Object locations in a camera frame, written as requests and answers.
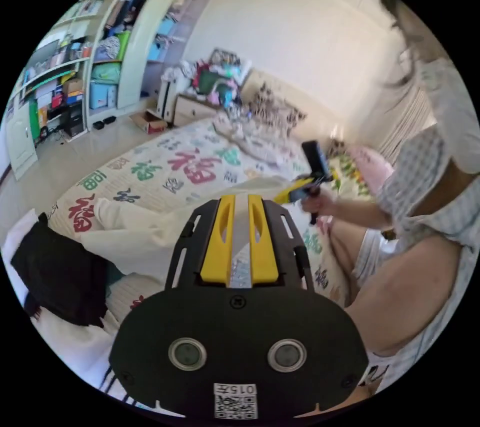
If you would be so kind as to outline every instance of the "bed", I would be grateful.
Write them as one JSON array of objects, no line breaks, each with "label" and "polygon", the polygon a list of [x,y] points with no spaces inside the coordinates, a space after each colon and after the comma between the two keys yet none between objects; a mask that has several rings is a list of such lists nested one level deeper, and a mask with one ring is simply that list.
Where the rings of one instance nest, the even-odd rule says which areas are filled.
[{"label": "bed", "polygon": [[[62,235],[77,238],[84,233],[102,230],[94,214],[95,202],[101,198],[156,213],[168,213],[188,204],[193,207],[217,193],[228,193],[236,187],[241,190],[242,185],[252,179],[257,180],[257,187],[261,189],[263,179],[266,184],[273,176],[288,182],[308,173],[300,141],[316,139],[326,148],[330,137],[342,130],[343,122],[295,87],[255,69],[242,88],[242,98],[248,99],[264,82],[308,113],[308,121],[300,124],[292,132],[291,139],[278,147],[284,158],[281,165],[252,158],[219,135],[211,119],[201,120],[149,140],[81,179],[47,212],[49,226]],[[369,198],[370,193],[347,154],[330,159],[330,167],[334,182],[328,188],[346,198]],[[315,290],[343,306],[348,295],[348,283],[332,255],[322,224],[310,226],[308,216],[301,212],[298,205],[289,206],[289,211],[308,250]],[[232,261],[231,287],[249,287],[248,251],[249,246],[245,245]],[[125,397],[119,383],[112,380],[113,374],[106,370],[108,352],[123,318],[135,305],[161,289],[159,283],[136,274],[124,276],[110,287],[106,297],[109,317],[105,320],[104,329],[110,337],[104,339],[97,349],[96,358],[88,365],[79,363],[75,356],[85,357],[82,342],[85,338],[91,340],[93,336],[85,333],[89,327],[63,326],[56,328],[54,335],[49,324],[53,322],[49,312],[42,313],[39,320],[32,322],[54,352],[81,378],[120,400],[132,403],[132,399]],[[60,335],[59,332],[64,336],[71,335],[68,347],[65,340],[55,337]]]}]

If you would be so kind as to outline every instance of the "floor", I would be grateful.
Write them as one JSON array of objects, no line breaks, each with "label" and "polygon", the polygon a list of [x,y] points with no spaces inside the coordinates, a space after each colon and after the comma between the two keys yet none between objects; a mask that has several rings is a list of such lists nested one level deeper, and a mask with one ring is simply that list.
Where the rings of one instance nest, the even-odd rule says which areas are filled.
[{"label": "floor", "polygon": [[0,187],[0,245],[9,229],[30,209],[35,208],[38,215],[50,211],[57,199],[80,179],[153,137],[128,116],[70,143],[60,133],[52,134],[38,146],[38,162],[18,181],[9,173]]}]

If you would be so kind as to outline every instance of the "label sticker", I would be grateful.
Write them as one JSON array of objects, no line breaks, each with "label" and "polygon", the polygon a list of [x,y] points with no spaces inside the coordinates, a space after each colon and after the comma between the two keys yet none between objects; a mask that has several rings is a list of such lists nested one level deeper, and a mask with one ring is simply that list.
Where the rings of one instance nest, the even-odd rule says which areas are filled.
[{"label": "label sticker", "polygon": [[258,419],[257,386],[254,383],[214,383],[216,419]]}]

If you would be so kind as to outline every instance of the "screw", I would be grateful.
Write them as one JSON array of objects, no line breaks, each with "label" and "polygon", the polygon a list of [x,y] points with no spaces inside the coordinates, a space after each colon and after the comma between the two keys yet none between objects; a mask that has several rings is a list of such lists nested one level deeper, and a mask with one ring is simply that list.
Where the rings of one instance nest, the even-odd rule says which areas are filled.
[{"label": "screw", "polygon": [[132,386],[135,383],[134,376],[129,372],[122,372],[120,376],[122,380],[129,386]]},{"label": "screw", "polygon": [[347,375],[340,383],[342,389],[349,389],[357,380],[354,374]]},{"label": "screw", "polygon": [[233,309],[243,309],[247,305],[247,301],[245,300],[245,297],[242,295],[234,295],[230,299],[230,306]]}]

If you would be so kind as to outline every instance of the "yellow grip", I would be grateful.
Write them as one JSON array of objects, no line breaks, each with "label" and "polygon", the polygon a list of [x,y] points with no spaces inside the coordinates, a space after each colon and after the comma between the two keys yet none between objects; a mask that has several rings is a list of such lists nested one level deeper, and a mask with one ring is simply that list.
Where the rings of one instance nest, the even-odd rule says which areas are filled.
[{"label": "yellow grip", "polygon": [[220,198],[210,241],[200,271],[204,282],[230,284],[232,269],[232,239],[234,234],[235,196],[223,195]]},{"label": "yellow grip", "polygon": [[285,190],[282,190],[274,199],[273,201],[276,203],[276,204],[289,204],[290,203],[290,198],[289,198],[289,194],[291,191],[294,191],[296,189],[299,189],[300,187],[306,185],[306,184],[310,184],[311,182],[313,182],[313,178],[301,178],[299,180],[297,180],[296,182],[294,182],[289,188],[286,188]]},{"label": "yellow grip", "polygon": [[256,284],[270,284],[279,278],[272,237],[260,195],[248,196],[248,222],[250,229],[250,275],[252,287]]}]

